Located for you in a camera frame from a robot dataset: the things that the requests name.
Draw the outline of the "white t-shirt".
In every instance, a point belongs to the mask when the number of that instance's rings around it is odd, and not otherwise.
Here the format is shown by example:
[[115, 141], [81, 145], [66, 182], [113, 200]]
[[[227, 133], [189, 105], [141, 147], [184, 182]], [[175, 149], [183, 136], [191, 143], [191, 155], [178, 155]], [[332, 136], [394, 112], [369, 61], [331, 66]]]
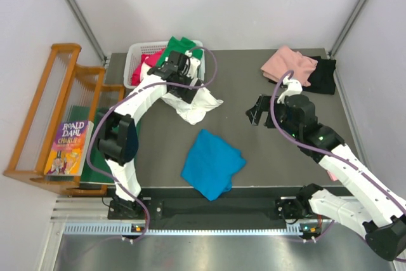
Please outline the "white t-shirt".
[[201, 122], [207, 112], [223, 104], [223, 100], [213, 97], [207, 88], [199, 89], [191, 103], [187, 103], [171, 93], [162, 96], [161, 100], [171, 106], [184, 121], [191, 125]]

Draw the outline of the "blue t-shirt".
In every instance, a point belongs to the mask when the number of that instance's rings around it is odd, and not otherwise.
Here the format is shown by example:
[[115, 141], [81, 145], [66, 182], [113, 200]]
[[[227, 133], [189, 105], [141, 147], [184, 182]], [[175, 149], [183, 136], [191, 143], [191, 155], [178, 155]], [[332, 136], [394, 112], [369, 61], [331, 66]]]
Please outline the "blue t-shirt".
[[181, 177], [208, 201], [232, 188], [232, 178], [247, 161], [240, 150], [202, 129], [185, 160]]

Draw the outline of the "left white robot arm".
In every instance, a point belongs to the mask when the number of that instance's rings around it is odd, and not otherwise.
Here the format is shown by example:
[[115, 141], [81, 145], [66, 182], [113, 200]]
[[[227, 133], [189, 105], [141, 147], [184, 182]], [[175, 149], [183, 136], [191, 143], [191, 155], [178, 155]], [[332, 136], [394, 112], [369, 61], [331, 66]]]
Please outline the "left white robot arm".
[[139, 143], [136, 124], [147, 110], [168, 94], [191, 104], [202, 81], [197, 77], [200, 60], [191, 51], [171, 51], [161, 65], [151, 67], [140, 85], [119, 106], [102, 113], [95, 144], [115, 179], [116, 192], [110, 208], [130, 218], [139, 217], [144, 203], [136, 178], [134, 159]]

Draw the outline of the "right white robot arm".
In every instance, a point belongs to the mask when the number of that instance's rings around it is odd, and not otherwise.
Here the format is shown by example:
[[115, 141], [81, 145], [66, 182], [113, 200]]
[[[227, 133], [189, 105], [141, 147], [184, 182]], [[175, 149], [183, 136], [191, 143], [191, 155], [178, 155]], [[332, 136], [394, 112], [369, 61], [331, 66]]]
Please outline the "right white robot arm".
[[297, 212], [305, 218], [326, 216], [357, 233], [382, 259], [398, 260], [405, 251], [405, 199], [371, 173], [332, 128], [318, 122], [307, 96], [260, 95], [246, 116], [256, 126], [264, 112], [267, 128], [278, 129], [357, 200], [346, 201], [310, 184], [296, 196]]

